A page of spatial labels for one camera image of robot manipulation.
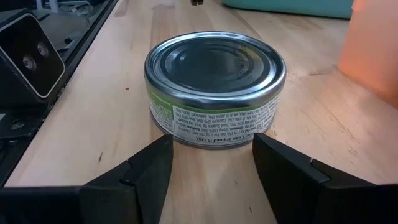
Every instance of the can label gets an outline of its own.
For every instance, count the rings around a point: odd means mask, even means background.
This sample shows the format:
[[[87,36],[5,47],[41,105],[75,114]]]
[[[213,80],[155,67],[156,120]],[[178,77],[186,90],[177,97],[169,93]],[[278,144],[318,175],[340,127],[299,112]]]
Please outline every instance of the can label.
[[[263,105],[227,110],[203,110],[173,103],[149,90],[150,111],[158,124],[175,137],[201,146],[231,146],[264,132],[275,115],[279,95]]]

